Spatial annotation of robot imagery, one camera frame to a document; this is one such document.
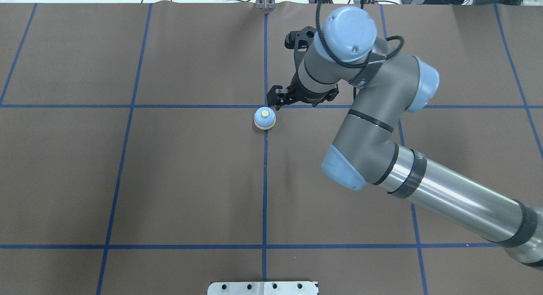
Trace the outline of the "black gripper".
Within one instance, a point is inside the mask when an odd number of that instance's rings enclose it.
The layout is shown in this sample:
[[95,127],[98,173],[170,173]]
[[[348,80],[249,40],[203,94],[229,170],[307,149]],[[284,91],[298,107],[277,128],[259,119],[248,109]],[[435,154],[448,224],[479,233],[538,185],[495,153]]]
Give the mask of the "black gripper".
[[266,106],[280,110],[281,107],[298,102],[318,106],[325,101],[332,101],[338,94],[338,84],[324,83],[310,75],[304,61],[310,53],[316,29],[307,26],[299,31],[291,31],[285,36],[284,46],[293,50],[295,74],[287,88],[273,85],[266,94]]

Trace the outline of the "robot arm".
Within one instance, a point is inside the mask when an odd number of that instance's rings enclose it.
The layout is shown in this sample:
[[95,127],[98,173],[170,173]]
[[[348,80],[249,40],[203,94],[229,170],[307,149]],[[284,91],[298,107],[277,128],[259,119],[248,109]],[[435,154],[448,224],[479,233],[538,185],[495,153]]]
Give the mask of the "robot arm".
[[291,31],[295,73],[289,86],[274,85],[267,106],[312,107],[333,101],[338,84],[353,87],[353,102],[328,146],[321,168],[339,185],[367,184],[435,213],[504,249],[516,262],[542,270],[542,208],[501,195],[407,148],[405,113],[421,111],[436,94],[438,71],[405,53],[402,36],[378,36],[363,7],[341,6],[325,19],[316,5],[313,27]]

